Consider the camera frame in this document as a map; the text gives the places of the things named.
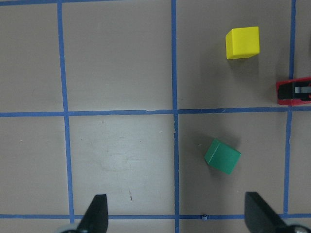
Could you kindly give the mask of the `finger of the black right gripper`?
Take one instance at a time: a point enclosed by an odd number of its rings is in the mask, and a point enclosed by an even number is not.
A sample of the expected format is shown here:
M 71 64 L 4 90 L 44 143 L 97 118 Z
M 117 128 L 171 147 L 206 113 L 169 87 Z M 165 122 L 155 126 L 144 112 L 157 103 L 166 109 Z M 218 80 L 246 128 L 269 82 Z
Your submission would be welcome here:
M 292 82 L 279 86 L 278 98 L 281 100 L 310 100 L 311 82 Z

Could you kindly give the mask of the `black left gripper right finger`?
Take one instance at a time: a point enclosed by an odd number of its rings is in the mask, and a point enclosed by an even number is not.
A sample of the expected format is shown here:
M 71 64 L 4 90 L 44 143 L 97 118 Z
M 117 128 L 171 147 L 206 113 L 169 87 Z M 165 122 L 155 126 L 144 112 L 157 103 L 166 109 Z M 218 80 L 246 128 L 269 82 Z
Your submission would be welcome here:
M 257 192 L 246 192 L 244 221 L 251 233 L 294 233 Z

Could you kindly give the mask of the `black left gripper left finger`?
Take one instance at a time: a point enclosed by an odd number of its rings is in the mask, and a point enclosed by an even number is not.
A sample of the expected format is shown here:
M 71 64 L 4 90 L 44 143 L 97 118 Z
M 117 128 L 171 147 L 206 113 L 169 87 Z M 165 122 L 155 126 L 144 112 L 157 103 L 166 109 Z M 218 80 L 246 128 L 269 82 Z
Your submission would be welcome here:
M 107 229 L 107 195 L 95 195 L 76 231 L 78 233 L 106 233 Z

